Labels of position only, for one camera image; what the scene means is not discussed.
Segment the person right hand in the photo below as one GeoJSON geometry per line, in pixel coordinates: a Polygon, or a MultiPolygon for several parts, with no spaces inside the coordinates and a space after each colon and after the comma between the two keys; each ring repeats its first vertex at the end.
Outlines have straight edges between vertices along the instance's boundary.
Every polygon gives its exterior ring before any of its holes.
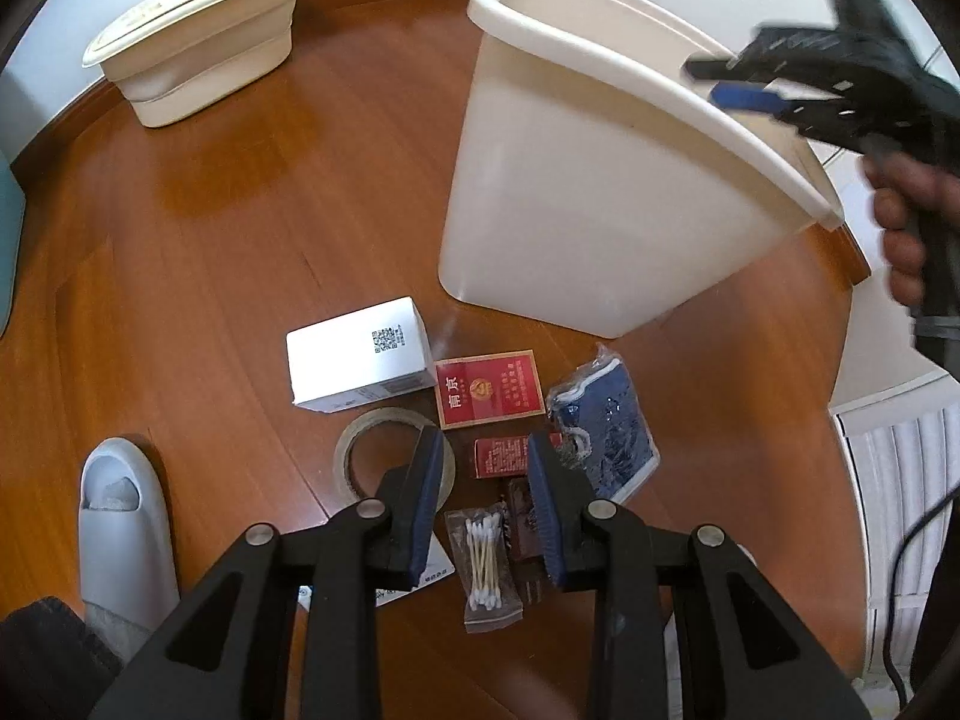
{"type": "Polygon", "coordinates": [[[918,234],[908,231],[908,223],[914,213],[926,210],[957,229],[958,177],[903,153],[887,154],[880,163],[862,158],[861,169],[872,187],[874,220],[884,231],[882,254],[890,268],[890,294],[901,305],[919,305],[926,291],[923,268],[928,249],[918,234]]]}

